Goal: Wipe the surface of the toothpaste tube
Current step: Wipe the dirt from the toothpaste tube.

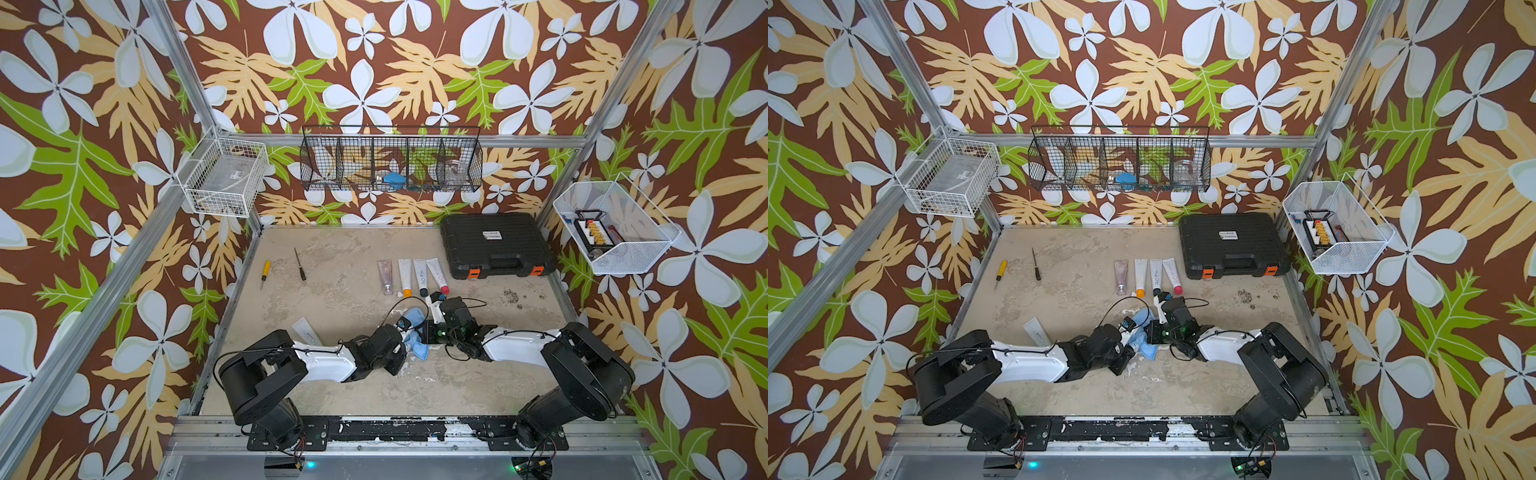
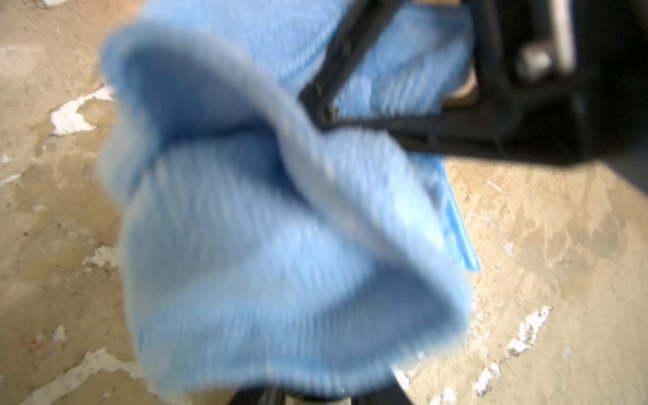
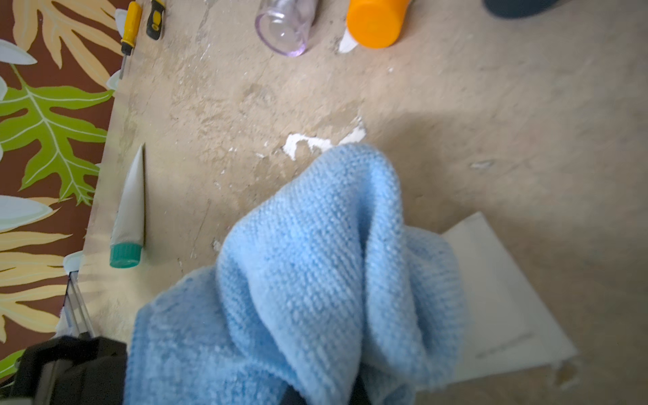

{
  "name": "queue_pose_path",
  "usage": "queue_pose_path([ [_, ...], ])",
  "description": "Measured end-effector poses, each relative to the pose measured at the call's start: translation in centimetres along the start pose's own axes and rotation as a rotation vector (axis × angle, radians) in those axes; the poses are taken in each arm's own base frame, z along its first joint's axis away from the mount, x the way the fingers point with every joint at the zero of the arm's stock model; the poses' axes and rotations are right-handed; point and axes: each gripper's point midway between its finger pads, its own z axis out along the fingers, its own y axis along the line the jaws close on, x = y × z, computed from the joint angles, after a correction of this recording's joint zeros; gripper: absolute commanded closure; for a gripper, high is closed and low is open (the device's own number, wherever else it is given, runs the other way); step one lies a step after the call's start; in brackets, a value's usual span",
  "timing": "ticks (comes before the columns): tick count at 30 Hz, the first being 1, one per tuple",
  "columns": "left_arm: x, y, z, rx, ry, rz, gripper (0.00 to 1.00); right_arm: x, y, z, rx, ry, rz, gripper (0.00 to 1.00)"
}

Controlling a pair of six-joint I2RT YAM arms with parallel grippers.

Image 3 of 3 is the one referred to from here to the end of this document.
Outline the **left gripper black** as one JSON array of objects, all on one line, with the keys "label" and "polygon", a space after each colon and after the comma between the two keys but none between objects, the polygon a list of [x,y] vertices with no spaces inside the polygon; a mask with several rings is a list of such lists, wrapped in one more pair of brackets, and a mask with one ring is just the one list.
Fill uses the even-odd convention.
[{"label": "left gripper black", "polygon": [[29,347],[9,388],[11,404],[122,404],[127,346],[106,337],[57,337]]}]

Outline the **green cap toothpaste tube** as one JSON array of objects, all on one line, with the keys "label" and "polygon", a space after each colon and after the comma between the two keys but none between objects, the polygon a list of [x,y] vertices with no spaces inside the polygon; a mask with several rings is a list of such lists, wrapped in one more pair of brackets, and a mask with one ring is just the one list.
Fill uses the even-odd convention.
[{"label": "green cap toothpaste tube", "polygon": [[141,145],[124,182],[121,201],[111,234],[110,266],[134,268],[139,265],[144,246],[145,175]]}]

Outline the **blue microfiber cloth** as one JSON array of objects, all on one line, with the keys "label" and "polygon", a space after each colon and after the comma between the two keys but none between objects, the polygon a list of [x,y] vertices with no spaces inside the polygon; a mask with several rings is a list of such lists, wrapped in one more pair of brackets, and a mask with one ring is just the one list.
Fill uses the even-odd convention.
[{"label": "blue microfiber cloth", "polygon": [[452,379],[465,312],[452,248],[404,223],[383,153],[347,144],[138,312],[124,401],[347,404],[361,383],[373,404],[410,404]]}]

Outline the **clear pink tube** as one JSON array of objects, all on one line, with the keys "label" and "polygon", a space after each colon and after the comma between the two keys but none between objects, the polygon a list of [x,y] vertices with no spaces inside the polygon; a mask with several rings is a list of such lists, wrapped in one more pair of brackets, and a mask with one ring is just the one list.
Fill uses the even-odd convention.
[{"label": "clear pink tube", "polygon": [[261,1],[255,18],[256,33],[273,52],[298,57],[307,49],[318,4],[317,0]]}]

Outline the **black cap toothpaste tube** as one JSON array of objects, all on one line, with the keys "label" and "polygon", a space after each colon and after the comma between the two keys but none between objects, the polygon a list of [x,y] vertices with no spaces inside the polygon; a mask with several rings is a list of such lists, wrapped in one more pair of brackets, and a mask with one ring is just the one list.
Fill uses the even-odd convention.
[{"label": "black cap toothpaste tube", "polygon": [[456,382],[558,366],[578,350],[481,212],[444,233],[457,258],[467,328]]}]

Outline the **orange cap toothpaste tube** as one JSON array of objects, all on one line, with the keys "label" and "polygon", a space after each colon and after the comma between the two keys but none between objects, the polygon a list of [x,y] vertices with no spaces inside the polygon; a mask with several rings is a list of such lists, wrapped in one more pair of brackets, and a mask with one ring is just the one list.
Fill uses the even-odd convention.
[{"label": "orange cap toothpaste tube", "polygon": [[409,0],[350,0],[349,33],[364,47],[390,47],[400,37],[409,5]]}]

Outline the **dark cap toothpaste tube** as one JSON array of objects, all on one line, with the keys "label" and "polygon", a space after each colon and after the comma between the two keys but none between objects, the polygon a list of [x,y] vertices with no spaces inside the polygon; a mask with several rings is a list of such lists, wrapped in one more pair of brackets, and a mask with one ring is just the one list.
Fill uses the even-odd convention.
[{"label": "dark cap toothpaste tube", "polygon": [[487,11],[505,20],[518,20],[539,15],[560,0],[483,0]]}]

